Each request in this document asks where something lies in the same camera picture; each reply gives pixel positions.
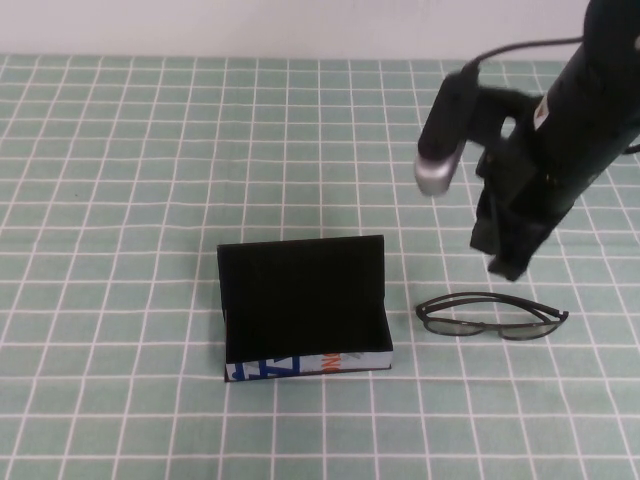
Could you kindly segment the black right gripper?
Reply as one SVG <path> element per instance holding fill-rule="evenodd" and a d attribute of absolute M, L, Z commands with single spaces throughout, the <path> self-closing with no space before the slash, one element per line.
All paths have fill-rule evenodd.
<path fill-rule="evenodd" d="M 478 123 L 484 152 L 470 246 L 492 253 L 489 272 L 517 281 L 577 198 L 616 158 L 616 129 L 588 118 L 519 118 L 504 137 L 502 118 Z"/>

